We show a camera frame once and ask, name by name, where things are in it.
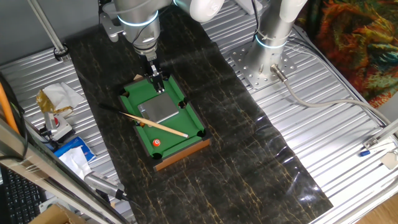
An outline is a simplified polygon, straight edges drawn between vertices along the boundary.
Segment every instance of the white cable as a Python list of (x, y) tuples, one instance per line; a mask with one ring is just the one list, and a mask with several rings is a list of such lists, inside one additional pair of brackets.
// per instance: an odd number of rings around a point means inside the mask
[(130, 8), (130, 9), (126, 9), (126, 10), (122, 10), (122, 11), (114, 11), (114, 12), (109, 12), (109, 11), (106, 10), (106, 6), (114, 4), (113, 2), (109, 2), (109, 3), (105, 4), (102, 7), (102, 11), (104, 11), (107, 14), (122, 14), (122, 13), (130, 12), (132, 10), (138, 9), (139, 7), (145, 6), (146, 4), (148, 4), (151, 1), (152, 0), (147, 0), (147, 1), (144, 1), (143, 3), (139, 4), (138, 6), (134, 6), (134, 7)]
[(353, 104), (356, 104), (356, 105), (359, 105), (359, 106), (363, 106), (363, 107), (371, 110), (374, 114), (376, 114), (379, 118), (381, 118), (387, 125), (391, 124), (391, 122), (382, 113), (380, 113), (380, 111), (378, 111), (377, 109), (373, 108), (371, 105), (369, 105), (367, 103), (363, 103), (363, 102), (358, 101), (358, 100), (333, 100), (333, 101), (328, 101), (328, 102), (325, 102), (325, 103), (307, 103), (306, 101), (303, 101), (302, 99), (300, 99), (294, 93), (294, 91), (293, 91), (292, 87), (290, 87), (288, 81), (285, 81), (284, 84), (285, 84), (286, 88), (288, 89), (288, 91), (290, 92), (290, 94), (301, 105), (304, 105), (304, 106), (307, 106), (307, 107), (318, 108), (318, 107), (326, 107), (326, 106), (334, 105), (334, 104), (337, 104), (337, 103), (353, 103)]

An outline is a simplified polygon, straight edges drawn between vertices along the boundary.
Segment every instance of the metal work surface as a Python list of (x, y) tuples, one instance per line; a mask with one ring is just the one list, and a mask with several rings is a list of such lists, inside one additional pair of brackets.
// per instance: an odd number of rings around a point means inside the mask
[[(229, 57), (231, 50), (252, 41), (255, 25), (254, 16), (249, 16), (234, 1), (226, 1), (218, 15), (203, 27), (218, 44), (227, 62), (236, 69)], [(290, 48), (285, 48), (285, 53), (297, 67), (288, 79), (304, 100), (315, 103), (358, 96), (340, 74), (325, 68), (314, 56)], [(4, 65), (0, 70), (26, 110), (26, 118), (38, 128), (44, 124), (35, 103), (39, 89), (65, 82), (84, 96), (73, 64), (58, 62), (52, 49)], [(398, 188), (386, 188), (397, 178), (398, 171), (389, 170), (379, 162), (383, 152), (358, 156), (364, 148), (362, 143), (380, 131), (374, 118), (362, 108), (349, 104), (306, 108), (295, 103), (281, 82), (271, 82), (257, 90), (237, 69), (236, 74), (335, 206), (312, 223), (335, 223), (346, 214), (353, 215), (346, 222), (354, 221), (398, 191)], [(90, 163), (91, 169), (119, 181), (87, 101), (80, 103), (67, 121), (96, 154), (97, 159)], [(395, 148), (390, 139), (384, 144)], [(382, 197), (359, 208), (383, 189)], [(114, 198), (112, 202), (117, 202), (116, 210), (124, 217), (134, 219), (127, 202)]]
[[(397, 178), (397, 169), (389, 170), (379, 161), (383, 152), (368, 157), (358, 156), (364, 149), (363, 142), (381, 129), (359, 106), (339, 104), (327, 108), (306, 108), (296, 104), (286, 87), (278, 81), (260, 90), (253, 88), (230, 55), (233, 49), (252, 41), (255, 26), (254, 16), (247, 15), (234, 1), (226, 1), (216, 17), (203, 24), (253, 99), (334, 205), (313, 223), (335, 223)], [(345, 79), (340, 74), (327, 69), (316, 57), (288, 47), (285, 53), (297, 67), (297, 71), (287, 77), (294, 91), (305, 101), (317, 103), (359, 95), (351, 85), (342, 81)], [(395, 148), (391, 140), (384, 144), (386, 148)], [(350, 214), (352, 217), (347, 222), (364, 215), (397, 190), (388, 190), (383, 197), (356, 211), (356, 214)]]
[[(65, 82), (84, 97), (72, 61), (59, 62), (54, 57), (53, 49), (3, 65), (0, 71), (14, 89), (19, 103), (25, 110), (26, 120), (37, 128), (42, 128), (45, 123), (43, 113), (36, 103), (36, 94), (40, 89), (53, 83)], [(75, 136), (81, 137), (97, 157), (89, 162), (91, 170), (119, 182), (87, 101), (81, 102), (65, 119), (76, 131)], [(130, 221), (135, 220), (128, 202), (119, 201), (113, 197), (109, 199), (111, 203), (116, 202), (116, 210), (124, 218)]]

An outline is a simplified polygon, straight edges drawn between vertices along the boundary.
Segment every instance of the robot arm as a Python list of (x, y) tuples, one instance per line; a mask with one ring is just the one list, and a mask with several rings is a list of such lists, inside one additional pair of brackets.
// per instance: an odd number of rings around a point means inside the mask
[(146, 77), (150, 77), (157, 92), (164, 91), (162, 71), (156, 56), (157, 38), (160, 35), (159, 9), (175, 4), (198, 22), (212, 19), (221, 9), (224, 0), (114, 0), (121, 26), (114, 26), (106, 12), (101, 13), (101, 23), (113, 42), (118, 33), (133, 44), (134, 50), (146, 64)]

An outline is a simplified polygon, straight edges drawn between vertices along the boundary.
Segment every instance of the metal mounting plate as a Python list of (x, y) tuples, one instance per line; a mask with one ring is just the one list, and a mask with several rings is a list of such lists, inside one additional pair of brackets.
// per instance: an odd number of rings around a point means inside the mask
[[(233, 49), (231, 53), (231, 58), (235, 61), (235, 65), (244, 75), (245, 79), (247, 79), (255, 89), (260, 89), (267, 85), (270, 85), (271, 83), (279, 79), (276, 75), (272, 74), (269, 69), (264, 68), (264, 71), (259, 74), (258, 71), (247, 68), (244, 63), (244, 57), (246, 56), (251, 45), (252, 43), (248, 43), (241, 47)], [(279, 65), (279, 68), (282, 70), (284, 75), (288, 75), (296, 71), (295, 64), (285, 52), (282, 53), (282, 61)]]

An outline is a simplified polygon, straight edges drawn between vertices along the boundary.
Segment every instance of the metal plate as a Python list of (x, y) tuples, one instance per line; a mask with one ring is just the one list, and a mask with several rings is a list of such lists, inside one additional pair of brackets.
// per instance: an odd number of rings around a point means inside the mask
[[(252, 43), (248, 43), (233, 49), (230, 56), (234, 61), (235, 66), (239, 71), (241, 71), (245, 79), (251, 84), (251, 86), (253, 86), (253, 88), (258, 90), (270, 85), (274, 81), (278, 81), (279, 79), (276, 75), (272, 74), (269, 69), (266, 70), (264, 68), (264, 71), (259, 74), (259, 71), (254, 71), (247, 68), (246, 64), (244, 63), (244, 57), (246, 56), (251, 45)], [(279, 68), (281, 68), (284, 75), (289, 75), (297, 70), (296, 65), (285, 52), (282, 53), (282, 60)]]
[(178, 108), (168, 93), (162, 93), (145, 103), (138, 105), (138, 110), (145, 119), (160, 123), (178, 114)]

